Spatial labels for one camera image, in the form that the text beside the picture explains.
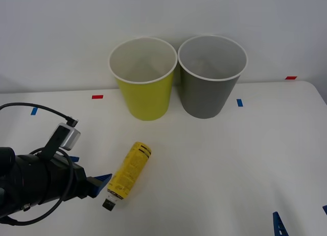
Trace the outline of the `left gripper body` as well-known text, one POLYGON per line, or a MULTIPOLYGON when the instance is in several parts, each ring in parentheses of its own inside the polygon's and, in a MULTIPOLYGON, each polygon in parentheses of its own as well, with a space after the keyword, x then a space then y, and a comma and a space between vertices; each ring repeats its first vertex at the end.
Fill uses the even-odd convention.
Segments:
MULTIPOLYGON (((38 156, 17 155, 15 157, 15 186, 20 201, 16 211, 24 205, 33 207, 59 199, 68 185, 69 164, 65 157, 55 154, 50 161, 42 161, 38 156)), ((88 183, 85 170, 73 162, 73 181, 64 201, 87 197, 88 183)))

